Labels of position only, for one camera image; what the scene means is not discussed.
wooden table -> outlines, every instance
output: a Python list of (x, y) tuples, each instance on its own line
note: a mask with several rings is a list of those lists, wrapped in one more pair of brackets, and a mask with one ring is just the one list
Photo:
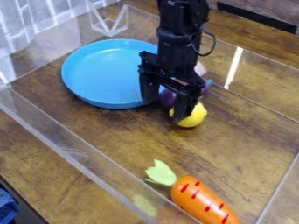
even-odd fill
[[(154, 2), (135, 4), (157, 13)], [(210, 28), (232, 44), (299, 67), (297, 36), (217, 11)], [(256, 223), (298, 152), (298, 123), (217, 86), (204, 100), (210, 115), (197, 129), (173, 124), (160, 103), (114, 112), (94, 108), (63, 86), (65, 60), (13, 88), (141, 179), (162, 159), (180, 176), (192, 174), (212, 187), (244, 223)], [(142, 223), (5, 113), (0, 123), (0, 173), (51, 223)], [(169, 189), (153, 187), (169, 196)]]

blue plate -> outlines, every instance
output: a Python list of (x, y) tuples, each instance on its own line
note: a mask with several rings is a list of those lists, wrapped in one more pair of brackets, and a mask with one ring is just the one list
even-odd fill
[(139, 87), (139, 53), (157, 53), (157, 45), (133, 39), (103, 40), (83, 46), (66, 60), (62, 79), (87, 103), (106, 109), (143, 105)]

toy carrot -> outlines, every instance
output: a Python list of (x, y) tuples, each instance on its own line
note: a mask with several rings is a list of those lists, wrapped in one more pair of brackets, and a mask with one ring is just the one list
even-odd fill
[(156, 160), (146, 180), (173, 187), (174, 203), (205, 224), (241, 224), (238, 216), (216, 192), (193, 176), (177, 178), (169, 165)]

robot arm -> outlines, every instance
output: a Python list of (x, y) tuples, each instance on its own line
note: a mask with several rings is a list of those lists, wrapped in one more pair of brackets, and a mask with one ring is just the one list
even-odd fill
[(141, 52), (141, 91), (145, 104), (158, 99), (161, 85), (177, 93), (173, 119), (178, 123), (192, 115), (206, 85), (194, 68), (202, 55), (202, 29), (210, 6), (208, 0), (158, 0), (158, 7), (158, 54)]

lemon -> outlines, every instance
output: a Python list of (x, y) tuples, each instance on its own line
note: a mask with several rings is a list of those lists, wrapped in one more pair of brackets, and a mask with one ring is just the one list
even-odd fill
[[(185, 128), (197, 127), (205, 120), (209, 114), (208, 109), (204, 107), (202, 103), (198, 103), (194, 107), (192, 115), (178, 122), (178, 125)], [(174, 117), (174, 108), (170, 110), (170, 116)]]

